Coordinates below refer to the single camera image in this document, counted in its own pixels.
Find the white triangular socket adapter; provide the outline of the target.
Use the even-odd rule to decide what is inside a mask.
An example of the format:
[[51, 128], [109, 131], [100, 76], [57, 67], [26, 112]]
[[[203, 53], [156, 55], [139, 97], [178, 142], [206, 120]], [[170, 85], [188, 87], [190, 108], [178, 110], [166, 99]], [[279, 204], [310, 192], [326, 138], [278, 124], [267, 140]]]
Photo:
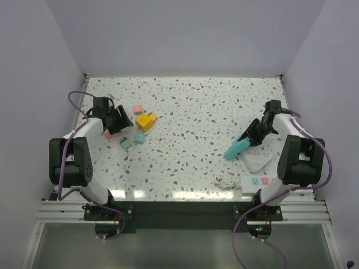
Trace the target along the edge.
[[270, 152], [258, 150], [254, 147], [245, 149], [240, 155], [249, 170], [254, 174], [258, 173], [273, 158], [273, 155]]

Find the light blue plug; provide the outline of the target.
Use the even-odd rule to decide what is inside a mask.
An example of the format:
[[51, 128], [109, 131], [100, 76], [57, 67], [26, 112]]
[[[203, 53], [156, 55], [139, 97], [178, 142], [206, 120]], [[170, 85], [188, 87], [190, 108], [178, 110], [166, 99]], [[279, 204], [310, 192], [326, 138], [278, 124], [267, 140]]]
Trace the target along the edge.
[[145, 141], [145, 135], [143, 133], [137, 133], [134, 137], [134, 143], [143, 144]]

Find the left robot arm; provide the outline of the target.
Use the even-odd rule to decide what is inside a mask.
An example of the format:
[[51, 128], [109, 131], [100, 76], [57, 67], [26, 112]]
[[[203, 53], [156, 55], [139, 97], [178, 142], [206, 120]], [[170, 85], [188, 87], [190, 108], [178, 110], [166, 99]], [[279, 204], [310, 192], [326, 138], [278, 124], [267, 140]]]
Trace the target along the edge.
[[90, 145], [104, 132], [116, 135], [133, 127], [124, 107], [115, 106], [109, 98], [94, 97], [93, 107], [69, 134], [49, 141], [49, 178], [58, 187], [58, 200], [79, 192], [88, 202], [97, 205], [96, 212], [104, 220], [112, 219], [116, 206], [109, 190], [94, 179]]

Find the white power strip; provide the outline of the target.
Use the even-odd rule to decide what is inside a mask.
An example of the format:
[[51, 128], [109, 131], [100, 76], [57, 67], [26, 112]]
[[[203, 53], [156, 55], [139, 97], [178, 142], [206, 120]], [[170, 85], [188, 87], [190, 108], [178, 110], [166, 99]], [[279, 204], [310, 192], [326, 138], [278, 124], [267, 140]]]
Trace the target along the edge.
[[222, 178], [216, 178], [214, 184], [220, 189], [235, 189], [240, 190], [242, 194], [253, 195], [258, 190], [265, 188], [271, 182], [275, 181], [276, 177], [257, 177], [246, 176], [239, 180], [227, 182]]

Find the green plug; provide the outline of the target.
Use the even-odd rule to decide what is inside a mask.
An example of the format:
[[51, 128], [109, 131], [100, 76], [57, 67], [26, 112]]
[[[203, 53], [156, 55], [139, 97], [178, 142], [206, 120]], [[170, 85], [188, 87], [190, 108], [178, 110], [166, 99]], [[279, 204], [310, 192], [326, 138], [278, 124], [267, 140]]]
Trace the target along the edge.
[[124, 137], [123, 139], [121, 139], [120, 145], [124, 150], [127, 151], [128, 149], [130, 149], [132, 147], [132, 142], [127, 137]]

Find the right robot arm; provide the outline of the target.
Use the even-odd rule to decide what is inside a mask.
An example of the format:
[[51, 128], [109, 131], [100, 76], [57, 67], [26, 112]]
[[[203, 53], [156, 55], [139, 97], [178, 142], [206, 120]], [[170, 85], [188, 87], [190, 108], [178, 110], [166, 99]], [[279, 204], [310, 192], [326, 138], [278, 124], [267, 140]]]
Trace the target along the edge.
[[308, 134], [297, 123], [297, 115], [279, 100], [268, 101], [262, 118], [254, 119], [235, 143], [234, 154], [238, 155], [261, 145], [268, 135], [280, 135], [284, 141], [277, 176], [253, 196], [250, 214], [256, 220], [263, 220], [269, 207], [279, 206], [291, 192], [312, 189], [321, 179], [324, 159], [329, 157], [325, 141]]

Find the teal triangular socket adapter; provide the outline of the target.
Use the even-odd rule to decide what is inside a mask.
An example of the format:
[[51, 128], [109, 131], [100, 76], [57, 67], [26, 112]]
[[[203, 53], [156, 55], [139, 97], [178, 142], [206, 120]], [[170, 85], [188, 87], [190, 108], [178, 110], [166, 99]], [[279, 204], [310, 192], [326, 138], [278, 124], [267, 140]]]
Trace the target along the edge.
[[250, 147], [250, 141], [246, 138], [240, 141], [234, 141], [230, 148], [224, 153], [224, 158], [226, 160], [232, 160], [248, 147]]

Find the yellow plug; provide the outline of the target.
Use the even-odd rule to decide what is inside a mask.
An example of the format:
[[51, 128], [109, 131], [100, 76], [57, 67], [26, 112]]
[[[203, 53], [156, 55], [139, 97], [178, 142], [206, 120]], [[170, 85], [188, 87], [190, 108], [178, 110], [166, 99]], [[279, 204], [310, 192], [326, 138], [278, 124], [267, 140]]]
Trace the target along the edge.
[[149, 117], [153, 122], [156, 122], [157, 119], [158, 119], [158, 116], [157, 116], [156, 114], [152, 113], [152, 112], [148, 114], [148, 117]]

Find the salmon pink plug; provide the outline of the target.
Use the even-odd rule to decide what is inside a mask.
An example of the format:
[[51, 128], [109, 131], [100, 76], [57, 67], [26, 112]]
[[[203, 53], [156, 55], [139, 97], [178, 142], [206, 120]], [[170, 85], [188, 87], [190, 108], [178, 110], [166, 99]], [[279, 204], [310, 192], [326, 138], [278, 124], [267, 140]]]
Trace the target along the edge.
[[143, 113], [142, 105], [134, 105], [134, 114], [138, 115], [142, 113]]

